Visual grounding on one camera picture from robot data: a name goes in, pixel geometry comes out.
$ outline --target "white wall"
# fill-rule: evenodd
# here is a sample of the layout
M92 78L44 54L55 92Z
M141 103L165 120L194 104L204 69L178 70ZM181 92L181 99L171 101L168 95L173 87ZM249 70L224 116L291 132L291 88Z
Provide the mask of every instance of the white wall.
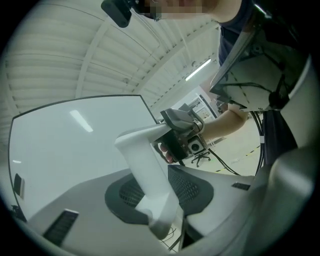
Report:
M155 117L158 117L162 110L171 108L175 103L180 101L193 89L214 76L217 73L219 67L220 66L215 63L215 61L211 61L211 63L209 63L201 71L195 74L190 80L185 81L184 79L182 79L179 84L173 87L173 89L171 89L156 104L154 104L154 106L150 108L153 115Z
M186 96L184 96L181 100L179 100L177 103L175 103L172 108L173 109L178 109L180 108L184 103L189 104L191 103L192 100L194 100L197 95L202 95L204 97L204 99L210 103L211 99L209 98L209 96L205 93L205 91L200 87L197 86L196 88L194 88L191 92L189 92Z
M0 150L0 195L5 205L11 209L11 205L17 205L14 192L11 187L8 154Z

